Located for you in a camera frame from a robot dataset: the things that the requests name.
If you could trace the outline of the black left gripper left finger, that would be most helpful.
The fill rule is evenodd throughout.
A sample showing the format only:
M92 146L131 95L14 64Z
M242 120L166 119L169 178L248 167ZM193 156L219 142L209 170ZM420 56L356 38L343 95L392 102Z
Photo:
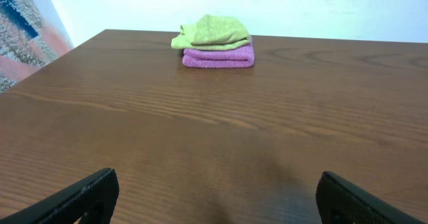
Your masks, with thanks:
M116 172L101 169L1 220L2 224L109 224L119 196Z

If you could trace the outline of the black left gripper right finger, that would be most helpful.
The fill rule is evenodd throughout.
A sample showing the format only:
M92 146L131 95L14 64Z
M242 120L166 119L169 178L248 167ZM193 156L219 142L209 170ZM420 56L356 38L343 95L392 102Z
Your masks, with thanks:
M318 182L316 205L322 224L424 224L331 171Z

